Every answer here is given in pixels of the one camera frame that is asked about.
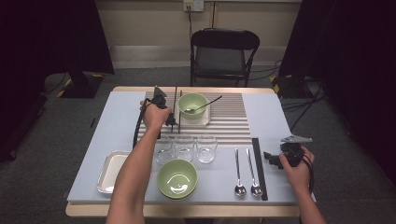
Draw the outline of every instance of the wall outlet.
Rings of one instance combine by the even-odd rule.
[[[184,11],[204,11],[204,0],[183,0]]]

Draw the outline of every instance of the carpeted floor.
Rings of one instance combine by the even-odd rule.
[[[48,77],[47,89],[56,88],[47,94],[41,116],[21,142],[17,159],[0,163],[0,223],[105,223],[104,218],[71,218],[64,212],[65,197],[95,130],[93,118],[99,120],[116,86],[189,86],[189,72],[189,67],[117,69],[115,76],[105,77],[94,99],[57,98],[62,86],[56,86],[63,75]],[[253,72],[252,78],[269,73]],[[196,85],[233,86],[234,82],[198,79]],[[268,78],[256,79],[248,86],[271,88],[271,83]],[[310,83],[310,88],[315,91],[318,84]],[[285,108],[304,102],[281,100]],[[285,109],[290,127],[304,109]],[[312,104],[292,130],[314,139],[306,146],[316,155],[315,194],[320,210],[329,223],[396,223],[395,188],[371,156],[349,138],[342,120],[324,98]],[[267,218],[265,223],[298,223],[298,218]]]

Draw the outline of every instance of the person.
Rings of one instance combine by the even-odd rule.
[[[302,149],[304,151],[304,156],[307,157],[311,162],[314,162],[314,154],[312,154],[306,147],[302,147]],[[285,155],[283,154],[279,155],[279,159],[297,197],[301,221],[304,224],[326,223],[326,220],[318,210],[318,207],[312,199],[311,193],[309,192],[308,184],[310,175],[307,165],[301,161],[296,167],[291,167],[288,159],[286,159]]]
[[[143,206],[152,166],[154,146],[161,127],[171,113],[171,108],[160,109],[148,103],[143,122],[146,131],[137,142],[120,168],[108,209],[106,224],[145,223]],[[314,155],[303,147],[306,157],[312,162]],[[295,191],[300,207],[301,220],[305,224],[326,223],[313,201],[309,190],[309,171],[302,162],[297,167],[290,167],[284,155],[279,156],[288,180]]]

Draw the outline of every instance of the glass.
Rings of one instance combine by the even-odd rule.
[[[192,161],[194,155],[194,139],[189,134],[179,134],[174,139],[176,158]]]
[[[203,163],[210,163],[215,159],[218,140],[214,135],[202,134],[197,138],[197,158]]]
[[[172,152],[172,139],[167,136],[162,136],[157,139],[154,147],[154,156],[159,164],[165,164],[174,158]]]

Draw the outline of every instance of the chair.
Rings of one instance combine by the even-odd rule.
[[[197,77],[245,80],[248,86],[253,56],[260,39],[246,30],[206,28],[191,37],[191,80]],[[245,53],[250,52],[248,60]]]

